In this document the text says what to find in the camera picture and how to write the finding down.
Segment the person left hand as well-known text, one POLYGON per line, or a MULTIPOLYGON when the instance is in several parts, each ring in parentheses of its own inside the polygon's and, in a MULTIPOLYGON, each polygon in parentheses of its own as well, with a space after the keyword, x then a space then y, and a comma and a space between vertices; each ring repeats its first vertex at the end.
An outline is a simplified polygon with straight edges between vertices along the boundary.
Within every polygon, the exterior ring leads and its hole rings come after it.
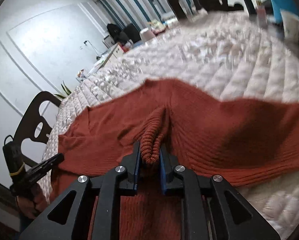
POLYGON ((47 199, 38 184, 32 187, 30 197, 17 196, 16 203, 21 213, 32 220, 48 207, 47 199))

